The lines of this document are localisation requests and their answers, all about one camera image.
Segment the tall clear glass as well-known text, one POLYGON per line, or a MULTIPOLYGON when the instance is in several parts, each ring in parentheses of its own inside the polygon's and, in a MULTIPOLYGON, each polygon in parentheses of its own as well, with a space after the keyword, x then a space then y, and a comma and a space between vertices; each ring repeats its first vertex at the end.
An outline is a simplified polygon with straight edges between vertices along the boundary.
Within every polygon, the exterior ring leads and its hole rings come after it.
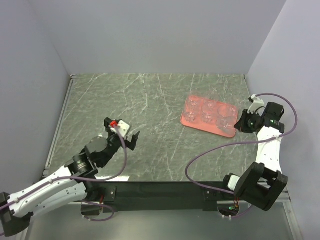
POLYGON ((221 117, 216 121, 217 128, 228 135, 232 135, 235 132, 235 124, 236 119, 233 117, 221 117))

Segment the clear square glass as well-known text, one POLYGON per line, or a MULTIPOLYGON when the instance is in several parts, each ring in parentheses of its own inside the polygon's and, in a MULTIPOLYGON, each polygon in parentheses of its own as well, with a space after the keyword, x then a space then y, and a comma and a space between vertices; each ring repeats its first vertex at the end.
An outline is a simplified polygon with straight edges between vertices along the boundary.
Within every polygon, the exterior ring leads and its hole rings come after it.
POLYGON ((197 116, 197 112, 195 110, 184 109, 182 113, 183 119, 188 122, 194 122, 197 116))

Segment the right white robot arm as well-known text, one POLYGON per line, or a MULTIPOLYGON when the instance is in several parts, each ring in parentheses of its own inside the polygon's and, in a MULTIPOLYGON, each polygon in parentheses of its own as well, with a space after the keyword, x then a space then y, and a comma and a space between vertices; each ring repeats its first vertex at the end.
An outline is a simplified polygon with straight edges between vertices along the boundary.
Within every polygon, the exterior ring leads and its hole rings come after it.
POLYGON ((280 147, 285 125, 280 122, 285 110, 280 104, 268 102, 262 115, 243 110, 234 128, 242 133, 257 133, 256 160, 242 176, 226 175, 220 194, 226 200, 234 196, 255 207, 268 211, 288 184, 288 177, 282 174, 280 147))

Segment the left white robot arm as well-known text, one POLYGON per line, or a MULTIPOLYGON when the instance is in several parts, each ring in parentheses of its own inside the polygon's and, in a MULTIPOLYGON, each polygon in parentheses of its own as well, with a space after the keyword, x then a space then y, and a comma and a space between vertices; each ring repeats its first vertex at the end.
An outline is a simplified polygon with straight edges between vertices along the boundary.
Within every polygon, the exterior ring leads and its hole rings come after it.
POLYGON ((134 151, 139 133, 128 140, 131 126, 122 119, 106 118, 107 138, 93 138, 80 153, 57 171, 16 193, 0 194, 0 222, 4 237, 12 237, 27 229, 32 218, 77 201, 95 201, 103 195, 97 179, 99 168, 104 168, 119 149, 134 151))

